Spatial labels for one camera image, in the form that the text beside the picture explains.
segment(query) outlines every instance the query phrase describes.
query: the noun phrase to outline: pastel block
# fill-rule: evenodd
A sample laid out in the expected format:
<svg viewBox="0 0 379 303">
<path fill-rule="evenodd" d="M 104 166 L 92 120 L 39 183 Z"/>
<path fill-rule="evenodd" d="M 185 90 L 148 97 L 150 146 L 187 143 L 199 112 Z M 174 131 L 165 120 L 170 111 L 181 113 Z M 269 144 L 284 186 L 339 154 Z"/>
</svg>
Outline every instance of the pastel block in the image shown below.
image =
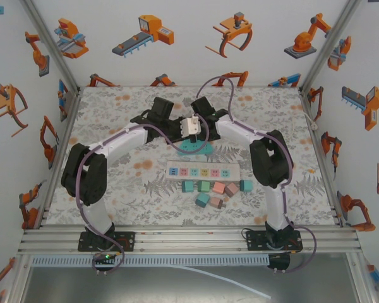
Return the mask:
<svg viewBox="0 0 379 303">
<path fill-rule="evenodd" d="M 240 180 L 240 191 L 245 193 L 250 193 L 253 190 L 253 181 L 251 180 Z"/>
<path fill-rule="evenodd" d="M 183 193 L 192 193 L 194 191 L 194 181 L 183 181 L 181 187 Z"/>
<path fill-rule="evenodd" d="M 198 181 L 198 191 L 200 193 L 207 193 L 210 189 L 210 183 L 208 181 Z"/>
<path fill-rule="evenodd" d="M 239 191 L 239 188 L 233 182 L 225 187 L 225 193 L 230 198 L 233 197 L 238 191 Z"/>
<path fill-rule="evenodd" d="M 212 197 L 209 200 L 210 206 L 213 206 L 214 208 L 217 208 L 218 210 L 221 209 L 222 207 L 226 207 L 226 204 L 223 203 L 222 199 Z"/>
<path fill-rule="evenodd" d="M 209 202 L 210 196 L 204 193 L 200 193 L 196 197 L 195 204 L 204 208 Z"/>
<path fill-rule="evenodd" d="M 215 182 L 214 188 L 212 188 L 212 191 L 217 194 L 223 194 L 225 191 L 225 184 L 221 182 Z"/>
</svg>

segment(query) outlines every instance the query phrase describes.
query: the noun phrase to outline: purple cable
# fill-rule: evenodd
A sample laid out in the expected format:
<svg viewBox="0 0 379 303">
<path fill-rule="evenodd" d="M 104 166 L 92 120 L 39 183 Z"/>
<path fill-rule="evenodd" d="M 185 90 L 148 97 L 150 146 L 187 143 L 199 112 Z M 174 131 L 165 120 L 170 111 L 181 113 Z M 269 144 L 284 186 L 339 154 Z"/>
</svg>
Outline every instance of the purple cable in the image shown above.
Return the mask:
<svg viewBox="0 0 379 303">
<path fill-rule="evenodd" d="M 244 125 L 243 123 L 241 122 L 238 122 L 238 121 L 235 121 L 234 118 L 233 118 L 233 115 L 232 115 L 232 108 L 231 108 L 231 105 L 232 105 L 232 100 L 233 100 L 233 95 L 234 95 L 234 84 L 233 82 L 229 79 L 229 78 L 226 78 L 226 77 L 223 77 L 223 76 L 218 76 L 218 77 L 214 77 L 212 79 L 209 79 L 207 82 L 205 82 L 204 85 L 201 86 L 200 90 L 198 91 L 198 93 L 196 94 L 196 97 L 198 98 L 200 92 L 203 90 L 203 88 L 209 83 L 211 82 L 212 80 L 215 80 L 215 79 L 219 79 L 219 78 L 222 78 L 222 79 L 225 79 L 225 80 L 228 80 L 231 85 L 232 85 L 232 92 L 231 92 L 231 96 L 230 96 L 230 99 L 229 99 L 229 104 L 227 106 L 227 112 L 229 114 L 229 118 L 230 120 L 234 123 L 234 124 L 237 124 L 238 126 L 240 126 L 241 128 L 251 132 L 251 133 L 255 133 L 256 135 L 258 136 L 262 136 L 264 138 L 267 138 L 273 142 L 275 142 L 279 147 L 280 149 L 283 151 L 285 157 L 286 157 L 286 161 L 288 163 L 288 170 L 289 170 L 289 177 L 288 177 L 288 180 L 281 184 L 281 191 L 282 191 L 282 199 L 283 199 L 283 203 L 284 203 L 284 216 L 285 216 L 285 219 L 286 219 L 286 222 L 294 229 L 305 229 L 306 231 L 308 231 L 312 238 L 313 238 L 313 242 L 315 244 L 314 248 L 313 248 L 313 252 L 311 254 L 311 256 L 309 257 L 309 259 L 304 262 L 303 264 L 299 265 L 298 267 L 295 267 L 295 268 L 292 268 L 291 270 L 287 270 L 287 271 L 284 271 L 284 273 L 292 273 L 292 272 L 295 272 L 295 271 L 298 271 L 298 270 L 301 270 L 302 268 L 304 268 L 305 266 L 307 266 L 311 260 L 313 260 L 313 258 L 315 257 L 315 254 L 316 254 L 316 250 L 317 250 L 317 239 L 314 235 L 314 233 L 308 228 L 308 227 L 305 227 L 305 226 L 301 226 L 301 225 L 293 225 L 292 222 L 290 221 L 290 219 L 288 218 L 287 216 L 287 203 L 286 203 L 286 192 L 285 192 L 285 186 L 286 185 L 289 185 L 292 181 L 292 177 L 293 177 L 293 167 L 292 167 L 292 159 L 291 159 L 291 154 L 287 151 L 286 147 L 277 139 L 277 138 L 274 138 L 273 136 L 270 136 L 269 134 L 265 134 L 265 133 L 261 133 L 259 131 L 255 131 L 254 129 L 252 128 L 249 128 L 248 126 Z"/>
<path fill-rule="evenodd" d="M 201 145 L 201 147 L 199 147 L 198 149 L 194 150 L 194 151 L 186 151 L 186 150 L 182 150 L 178 147 L 176 147 L 173 142 L 171 142 L 171 140 L 162 132 L 161 129 L 159 129 L 158 127 L 156 126 L 153 126 L 151 124 L 139 124 L 139 125 L 136 125 L 136 126 L 133 126 L 132 128 L 129 128 L 128 131 L 133 131 L 135 129 L 138 129 L 138 128 L 145 128 L 145 127 L 148 127 L 148 128 L 153 128 L 154 130 L 156 130 L 156 132 L 158 132 L 162 137 L 164 137 L 164 139 L 168 142 L 168 144 L 170 144 L 173 148 L 175 148 L 177 151 L 181 152 L 181 153 L 186 153 L 186 154 L 192 154 L 192 153 L 196 153 L 198 151 L 200 151 L 203 147 L 205 147 L 205 145 L 208 143 L 208 140 L 209 140 L 209 127 L 208 127 L 208 124 L 207 122 L 204 120 L 204 118 L 198 114 L 195 114 L 196 116 L 198 116 L 201 121 L 202 121 L 202 124 L 206 127 L 206 130 L 207 130 L 207 135 L 206 135 L 206 138 L 205 138 L 205 141 L 203 142 L 203 144 Z M 113 271 L 117 270 L 121 265 L 122 263 L 124 263 L 124 260 L 125 260 L 125 251 L 122 247 L 122 245 L 120 245 L 118 242 L 116 242 L 114 239 L 104 235 L 102 232 L 98 231 L 93 225 L 90 224 L 90 222 L 87 220 L 87 217 L 85 216 L 84 214 L 84 211 L 83 211 L 83 205 L 82 203 L 80 203 L 80 181 L 81 181 L 81 173 L 83 172 L 83 167 L 84 167 L 84 164 L 85 162 L 87 161 L 87 159 L 93 154 L 95 153 L 97 150 L 99 150 L 101 147 L 104 147 L 106 145 L 108 145 L 111 141 L 117 139 L 118 137 L 122 136 L 123 134 L 126 133 L 126 130 L 122 130 L 120 133 L 117 133 L 115 134 L 114 136 L 112 136 L 111 138 L 105 140 L 103 143 L 102 143 L 102 146 L 101 145 L 97 145 L 95 148 L 93 148 L 92 150 L 90 150 L 84 157 L 83 157 L 83 160 L 81 160 L 80 164 L 79 164 L 79 167 L 78 167 L 78 170 L 77 170 L 77 176 L 76 176 L 76 205 L 80 211 L 80 215 L 83 219 L 83 221 L 87 224 L 87 227 L 95 234 L 101 236 L 102 238 L 104 238 L 105 240 L 107 241 L 110 241 L 111 243 L 113 243 L 115 246 L 117 246 L 119 248 L 119 250 L 121 251 L 121 254 L 122 254 L 122 258 L 121 260 L 119 261 L 119 263 L 111 268 L 110 270 L 108 271 L 105 271 L 104 274 L 106 273 L 112 273 Z M 98 269 L 96 269 L 95 267 L 95 262 L 96 260 L 99 259 L 99 256 L 94 256 L 93 260 L 92 260 L 92 268 L 95 270 L 95 271 L 98 271 Z"/>
</svg>

